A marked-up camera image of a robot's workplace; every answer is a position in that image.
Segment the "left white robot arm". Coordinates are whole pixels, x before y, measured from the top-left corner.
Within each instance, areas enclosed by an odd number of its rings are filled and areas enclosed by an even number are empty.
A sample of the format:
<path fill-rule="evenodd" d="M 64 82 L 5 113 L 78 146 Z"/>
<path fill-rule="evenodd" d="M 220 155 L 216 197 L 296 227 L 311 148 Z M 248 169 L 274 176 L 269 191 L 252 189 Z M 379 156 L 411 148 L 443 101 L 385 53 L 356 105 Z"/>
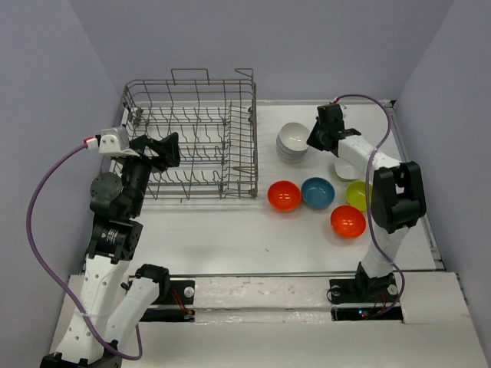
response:
<path fill-rule="evenodd" d="M 26 215 L 29 245 L 39 264 L 74 302 L 75 310 L 61 342 L 44 356 L 43 367 L 119 367 L 123 360 L 139 360 L 122 352 L 139 321 L 154 302 L 170 293 L 168 269 L 143 264 L 133 280 L 122 279 L 133 260 L 143 225 L 137 222 L 151 173 L 163 173 L 180 164 L 178 133 L 156 140 L 147 135 L 130 139 L 122 127 L 102 130 L 57 161 L 39 183 L 42 187 L 67 159 L 82 150 L 96 150 L 122 165 L 120 173 L 103 172 L 90 187 L 94 214 L 85 253 L 84 280 L 75 294 L 41 257 L 35 246 L 31 221 L 36 189 Z"/>

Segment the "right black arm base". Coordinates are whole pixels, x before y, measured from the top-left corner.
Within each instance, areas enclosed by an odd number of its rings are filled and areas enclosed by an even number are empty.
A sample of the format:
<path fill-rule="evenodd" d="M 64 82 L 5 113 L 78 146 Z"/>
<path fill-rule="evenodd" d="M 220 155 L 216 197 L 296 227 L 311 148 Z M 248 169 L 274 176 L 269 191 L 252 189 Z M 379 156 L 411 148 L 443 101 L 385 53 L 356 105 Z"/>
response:
<path fill-rule="evenodd" d="M 392 278 L 389 284 L 362 290 L 353 278 L 329 281 L 326 298 L 331 304 L 333 321 L 404 320 L 398 301 L 398 289 Z"/>

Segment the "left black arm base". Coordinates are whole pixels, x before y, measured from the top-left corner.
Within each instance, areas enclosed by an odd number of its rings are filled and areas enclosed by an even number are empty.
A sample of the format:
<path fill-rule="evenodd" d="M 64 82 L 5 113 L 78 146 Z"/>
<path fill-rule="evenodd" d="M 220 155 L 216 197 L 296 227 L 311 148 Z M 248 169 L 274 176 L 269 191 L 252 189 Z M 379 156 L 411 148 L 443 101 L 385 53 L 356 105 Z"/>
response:
<path fill-rule="evenodd" d="M 141 322 L 192 323 L 195 321 L 194 297 L 196 282 L 193 279 L 171 278 L 170 289 L 160 295 L 144 312 Z"/>

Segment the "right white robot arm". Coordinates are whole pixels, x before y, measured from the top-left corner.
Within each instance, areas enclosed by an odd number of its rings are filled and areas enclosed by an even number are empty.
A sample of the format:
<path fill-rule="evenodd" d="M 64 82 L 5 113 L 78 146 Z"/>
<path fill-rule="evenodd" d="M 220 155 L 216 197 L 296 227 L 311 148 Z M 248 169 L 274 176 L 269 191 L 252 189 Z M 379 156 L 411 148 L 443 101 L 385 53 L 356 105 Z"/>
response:
<path fill-rule="evenodd" d="M 372 185 L 367 207 L 371 243 L 353 278 L 330 282 L 328 299 L 339 305 L 385 297 L 396 304 L 404 286 L 395 282 L 394 275 L 400 271 L 395 258 L 410 228 L 427 210 L 420 166 L 382 153 L 358 130 L 345 127 L 339 104 L 323 105 L 317 111 L 307 144 L 346 161 Z"/>

